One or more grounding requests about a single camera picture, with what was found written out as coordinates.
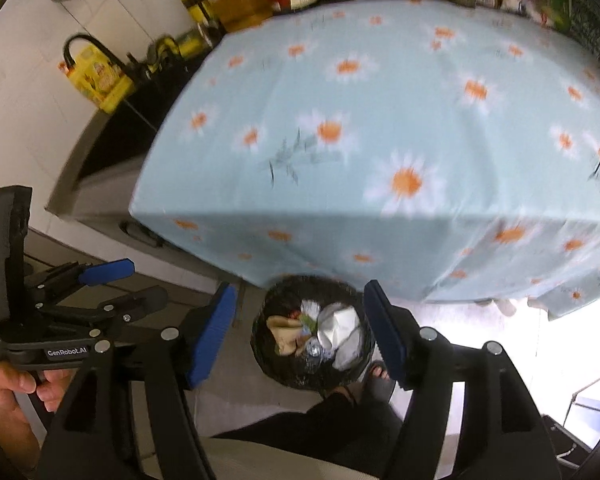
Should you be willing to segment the person's left hand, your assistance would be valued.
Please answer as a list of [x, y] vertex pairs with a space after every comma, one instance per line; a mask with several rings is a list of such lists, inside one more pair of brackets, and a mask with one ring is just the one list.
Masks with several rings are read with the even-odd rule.
[[17, 393], [34, 394], [46, 411], [55, 413], [75, 374], [74, 370], [44, 370], [38, 384], [29, 372], [0, 362], [0, 418], [29, 425], [17, 402]]

